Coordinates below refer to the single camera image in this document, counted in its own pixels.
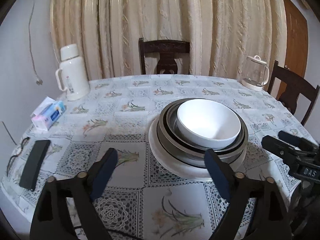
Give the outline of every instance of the white thermos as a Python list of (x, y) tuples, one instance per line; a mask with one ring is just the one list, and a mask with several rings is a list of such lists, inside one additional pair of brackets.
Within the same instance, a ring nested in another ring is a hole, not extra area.
[(84, 60), (79, 56), (76, 44), (70, 44), (60, 49), (61, 63), (56, 71), (59, 89), (67, 92), (67, 100), (77, 100), (90, 92), (90, 86), (85, 71)]

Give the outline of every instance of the dark brown chair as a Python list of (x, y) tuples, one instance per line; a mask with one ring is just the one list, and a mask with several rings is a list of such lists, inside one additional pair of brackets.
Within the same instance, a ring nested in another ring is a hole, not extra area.
[(178, 66), (174, 60), (175, 53), (189, 53), (190, 43), (186, 41), (172, 41), (172, 40), (159, 40), (159, 41), (143, 41), (139, 39), (140, 63), (141, 72), (146, 74), (146, 66), (144, 62), (145, 53), (160, 54), (160, 59), (156, 67), (157, 74), (177, 74)]
[(278, 66), (278, 64), (278, 61), (275, 60), (270, 84), (268, 87), (268, 93), (271, 93), (275, 78), (278, 78), (286, 83), (287, 87), (279, 97), (278, 101), (280, 101), (291, 112), (291, 114), (294, 114), (297, 109), (297, 101), (300, 93), (308, 98), (311, 103), (301, 121), (301, 124), (305, 125), (318, 98), (320, 87), (317, 86), (317, 88), (314, 88), (304, 78), (290, 71), (289, 69)]

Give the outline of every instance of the white wall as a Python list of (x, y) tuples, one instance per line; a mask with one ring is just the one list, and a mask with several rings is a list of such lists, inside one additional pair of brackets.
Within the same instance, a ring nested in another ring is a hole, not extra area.
[[(306, 9), (300, 0), (291, 0), (300, 10), (308, 24), (308, 60), (304, 78), (314, 87), (320, 85), (320, 22), (311, 9)], [(310, 101), (300, 95), (294, 116), (302, 121)], [(320, 141), (320, 98), (305, 124), (305, 128), (317, 141)]]
[[(50, 35), (50, 0), (35, 0), (31, 21), (31, 42), (36, 70), (43, 85), (36, 84), (29, 53), (28, 22), (33, 0), (17, 0), (0, 26), (0, 121), (4, 121), (15, 141), (31, 124), (30, 114), (46, 97), (56, 98), (60, 92), (54, 72), (58, 67)], [(0, 178), (11, 155), (14, 144), (9, 139), (0, 141)], [(27, 234), (29, 223), (24, 225), (12, 216), (14, 207), (2, 201), (0, 206), (12, 227)]]

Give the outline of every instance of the tablecloth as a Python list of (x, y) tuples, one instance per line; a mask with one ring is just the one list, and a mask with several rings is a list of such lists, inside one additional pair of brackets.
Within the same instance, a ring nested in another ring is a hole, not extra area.
[[(217, 101), (242, 117), (249, 140), (239, 171), (252, 179), (275, 178), (288, 205), (299, 181), (287, 174), (288, 167), (280, 158), (262, 149), (261, 139), (265, 135), (277, 137), (280, 130), (313, 139), (265, 91), (249, 90), (232, 79), (192, 75), (117, 77), (91, 81), (90, 87), (90, 93), (77, 101), (68, 102), (64, 94), (60, 96), (66, 112), (48, 132), (30, 126), (23, 135), (30, 136), (30, 142), (14, 161), (8, 177), (2, 178), (4, 194), (29, 221), (48, 176), (65, 179), (87, 171), (109, 147), (114, 147), (118, 151), (117, 167), (103, 196), (94, 202), (106, 227), (143, 239), (208, 239), (228, 203), (214, 183), (190, 181), (167, 171), (148, 143), (150, 124), (162, 109), (172, 101), (192, 97)], [(51, 140), (51, 146), (32, 192), (19, 187), (19, 181), (31, 148), (39, 139)], [(68, 204), (77, 225), (72, 199)], [(243, 236), (253, 207), (254, 199), (250, 199), (237, 238)], [(82, 229), (77, 234), (85, 239)]]

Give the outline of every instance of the wooden door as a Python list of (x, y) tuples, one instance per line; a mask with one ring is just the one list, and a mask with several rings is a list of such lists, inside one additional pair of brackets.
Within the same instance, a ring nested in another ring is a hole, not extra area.
[[(287, 51), (284, 65), (304, 77), (308, 58), (307, 20), (290, 0), (283, 1), (287, 18)], [(286, 83), (281, 82), (276, 99), (284, 92), (286, 86)]]

